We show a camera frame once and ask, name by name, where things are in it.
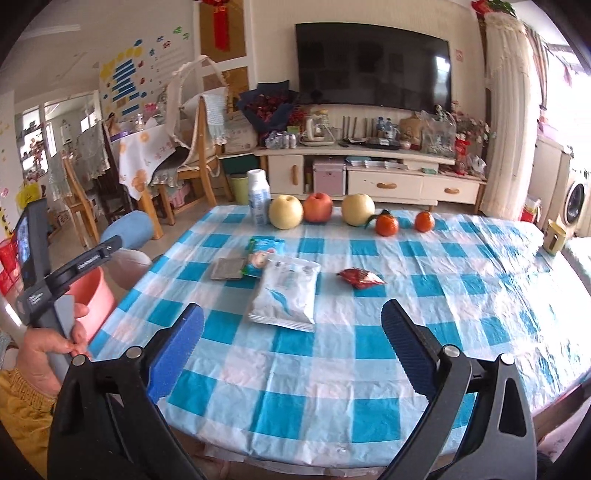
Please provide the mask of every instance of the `yellow sleeve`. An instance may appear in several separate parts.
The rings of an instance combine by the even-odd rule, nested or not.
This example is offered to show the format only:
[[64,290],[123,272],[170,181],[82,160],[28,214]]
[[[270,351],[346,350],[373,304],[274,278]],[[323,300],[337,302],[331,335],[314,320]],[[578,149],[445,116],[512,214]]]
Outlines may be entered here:
[[47,478],[47,445],[55,403],[55,398],[30,386],[17,369],[0,372],[0,421],[43,478]]

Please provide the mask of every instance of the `red snack packet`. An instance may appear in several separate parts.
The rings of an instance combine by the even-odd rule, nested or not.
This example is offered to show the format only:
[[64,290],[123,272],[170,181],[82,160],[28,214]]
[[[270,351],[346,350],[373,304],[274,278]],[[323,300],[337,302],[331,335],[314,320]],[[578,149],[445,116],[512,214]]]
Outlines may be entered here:
[[343,277],[346,282],[353,285],[357,290],[365,290],[375,285],[384,285],[386,282],[375,273],[360,268],[347,268],[337,275]]

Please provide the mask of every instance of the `wooden handle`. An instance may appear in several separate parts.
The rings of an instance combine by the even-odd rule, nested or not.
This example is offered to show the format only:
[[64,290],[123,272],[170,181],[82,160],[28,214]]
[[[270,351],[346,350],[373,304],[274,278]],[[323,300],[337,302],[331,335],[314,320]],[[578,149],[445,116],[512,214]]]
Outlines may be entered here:
[[294,165],[291,168],[291,182],[293,183],[293,185],[298,185],[298,183],[300,182],[299,178],[298,178],[298,168],[297,165]]

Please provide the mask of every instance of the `green bin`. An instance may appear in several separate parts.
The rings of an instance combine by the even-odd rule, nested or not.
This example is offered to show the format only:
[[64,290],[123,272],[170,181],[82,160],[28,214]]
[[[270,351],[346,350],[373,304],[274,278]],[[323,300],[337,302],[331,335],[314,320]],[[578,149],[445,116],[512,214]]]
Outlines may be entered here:
[[238,205],[248,205],[248,176],[244,173],[230,175],[230,184]]

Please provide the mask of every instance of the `shelf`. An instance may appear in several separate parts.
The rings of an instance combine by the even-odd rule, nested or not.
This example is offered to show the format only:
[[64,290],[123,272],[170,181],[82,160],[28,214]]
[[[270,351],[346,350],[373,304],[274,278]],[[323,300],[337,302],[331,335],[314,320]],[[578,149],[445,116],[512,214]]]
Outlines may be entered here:
[[396,158],[399,160],[427,162],[440,165],[455,165],[456,163],[453,158],[437,157],[435,155],[419,153],[413,150],[380,150],[376,148],[358,147],[357,145],[351,145],[350,147],[341,147],[339,145],[331,145],[329,147],[300,146],[298,148],[283,148],[281,150],[257,148],[253,154],[257,157],[271,155],[341,155],[348,157],[352,155],[358,157]]

